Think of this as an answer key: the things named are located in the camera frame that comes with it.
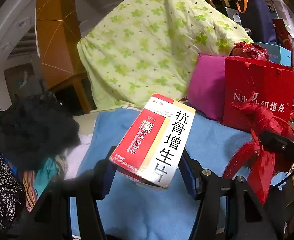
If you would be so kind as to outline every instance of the cardboard box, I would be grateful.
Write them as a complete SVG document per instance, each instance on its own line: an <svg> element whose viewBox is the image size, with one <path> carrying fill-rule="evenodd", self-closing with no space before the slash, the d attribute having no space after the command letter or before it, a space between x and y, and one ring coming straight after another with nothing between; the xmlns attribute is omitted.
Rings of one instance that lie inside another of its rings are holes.
<svg viewBox="0 0 294 240"><path fill-rule="evenodd" d="M281 46L263 43L263 42L254 42L255 44L259 44L260 46L266 48L268 50L268 54L270 57L270 61L283 65L283 66L291 66L291 52Z"/></svg>
<svg viewBox="0 0 294 240"><path fill-rule="evenodd" d="M195 109L153 94L110 157L133 181L168 188L179 164Z"/></svg>

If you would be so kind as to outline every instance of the red plastic bag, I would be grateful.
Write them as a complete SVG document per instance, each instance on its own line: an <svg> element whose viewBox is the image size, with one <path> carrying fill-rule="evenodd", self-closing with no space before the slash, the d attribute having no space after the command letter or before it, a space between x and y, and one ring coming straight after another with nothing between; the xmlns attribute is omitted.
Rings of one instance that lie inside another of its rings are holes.
<svg viewBox="0 0 294 240"><path fill-rule="evenodd" d="M264 205L272 177L278 171L289 171L292 163L287 161L283 154L276 154L265 149L259 143L258 136L267 130L294 140L294 129L283 119L274 116L268 107L253 101L255 95L254 91L244 104L239 104L236 100L232 103L234 108L250 120L253 140L237 150L222 177L232 179L238 170L249 161L251 173L248 177L248 184L252 187L260 203Z"/></svg>
<svg viewBox="0 0 294 240"><path fill-rule="evenodd" d="M266 48L258 44L247 44L245 41L234 44L232 56L254 58L269 61L269 55Z"/></svg>

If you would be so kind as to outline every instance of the magenta cushion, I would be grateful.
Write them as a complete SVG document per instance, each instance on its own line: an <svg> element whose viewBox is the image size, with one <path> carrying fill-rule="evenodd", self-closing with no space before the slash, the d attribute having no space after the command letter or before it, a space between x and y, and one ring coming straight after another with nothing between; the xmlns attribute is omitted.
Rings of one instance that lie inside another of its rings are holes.
<svg viewBox="0 0 294 240"><path fill-rule="evenodd" d="M194 108L218 122L224 115L225 58L199 54L187 92Z"/></svg>

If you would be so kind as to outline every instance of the orange bag strap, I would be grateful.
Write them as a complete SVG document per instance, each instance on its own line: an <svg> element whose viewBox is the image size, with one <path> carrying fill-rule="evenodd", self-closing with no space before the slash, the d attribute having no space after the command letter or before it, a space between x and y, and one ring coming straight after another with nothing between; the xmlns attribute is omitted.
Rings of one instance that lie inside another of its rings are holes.
<svg viewBox="0 0 294 240"><path fill-rule="evenodd" d="M247 6L248 6L248 0L243 0L243 11L241 11L241 9L240 9L240 5L239 5L239 2L240 2L241 0L238 0L237 1L237 7L238 7L238 11L240 12L240 13L245 13L245 11L246 11L246 9L247 9Z"/></svg>

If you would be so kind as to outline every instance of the red paper bag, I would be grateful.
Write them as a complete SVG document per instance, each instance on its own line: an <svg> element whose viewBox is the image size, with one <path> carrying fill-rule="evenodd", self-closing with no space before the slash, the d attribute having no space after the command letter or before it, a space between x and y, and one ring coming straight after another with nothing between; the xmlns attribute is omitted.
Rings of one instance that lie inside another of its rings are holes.
<svg viewBox="0 0 294 240"><path fill-rule="evenodd" d="M289 120L294 98L294 71L276 63L243 57L227 57L225 110L222 124L250 132L250 121L232 106L244 103L255 91L253 100L272 113Z"/></svg>

